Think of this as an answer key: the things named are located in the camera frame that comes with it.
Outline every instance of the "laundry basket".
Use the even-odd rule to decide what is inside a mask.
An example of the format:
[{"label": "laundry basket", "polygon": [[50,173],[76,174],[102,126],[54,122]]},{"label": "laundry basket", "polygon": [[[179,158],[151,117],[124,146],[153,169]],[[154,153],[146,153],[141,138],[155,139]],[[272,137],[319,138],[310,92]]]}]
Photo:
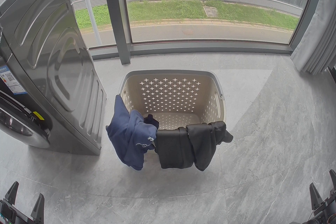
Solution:
[{"label": "laundry basket", "polygon": [[121,83],[120,95],[128,111],[152,114],[161,130],[226,121],[221,85],[209,71],[132,71]]}]

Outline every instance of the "yellow warning sticker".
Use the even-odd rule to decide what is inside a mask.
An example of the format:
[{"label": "yellow warning sticker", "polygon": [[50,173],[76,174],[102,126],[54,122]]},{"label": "yellow warning sticker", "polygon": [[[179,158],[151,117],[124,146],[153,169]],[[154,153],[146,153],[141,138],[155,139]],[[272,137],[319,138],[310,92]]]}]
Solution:
[{"label": "yellow warning sticker", "polygon": [[40,120],[44,121],[44,118],[39,114],[37,113],[36,111],[33,112]]}]

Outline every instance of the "energy label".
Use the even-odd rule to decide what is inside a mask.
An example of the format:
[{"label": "energy label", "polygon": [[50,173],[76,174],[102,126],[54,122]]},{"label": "energy label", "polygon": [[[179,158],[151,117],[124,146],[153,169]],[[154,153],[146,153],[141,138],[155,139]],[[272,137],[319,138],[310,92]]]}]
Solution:
[{"label": "energy label", "polygon": [[0,78],[7,85],[7,87],[11,90],[12,93],[14,94],[27,93],[20,85],[20,83],[15,79],[12,72],[6,65],[0,67]]}]

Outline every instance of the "gray curtain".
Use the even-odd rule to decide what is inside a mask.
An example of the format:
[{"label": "gray curtain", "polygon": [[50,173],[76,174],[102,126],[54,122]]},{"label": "gray curtain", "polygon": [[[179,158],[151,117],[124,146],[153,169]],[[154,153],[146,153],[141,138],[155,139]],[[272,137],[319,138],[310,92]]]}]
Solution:
[{"label": "gray curtain", "polygon": [[336,0],[319,0],[302,40],[291,56],[298,71],[316,75],[336,64]]}]

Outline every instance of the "basket handle hole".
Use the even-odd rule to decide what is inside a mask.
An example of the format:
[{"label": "basket handle hole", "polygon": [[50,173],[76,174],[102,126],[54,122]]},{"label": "basket handle hole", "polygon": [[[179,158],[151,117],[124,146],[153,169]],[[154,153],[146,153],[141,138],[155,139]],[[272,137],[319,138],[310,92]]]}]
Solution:
[{"label": "basket handle hole", "polygon": [[217,105],[218,118],[221,118],[221,105],[219,103],[219,97],[217,92],[215,92],[215,100]]},{"label": "basket handle hole", "polygon": [[123,99],[124,102],[125,102],[125,100],[126,100],[126,94],[127,94],[127,92],[124,91],[123,94],[122,94],[122,96],[121,96],[121,98]]}]

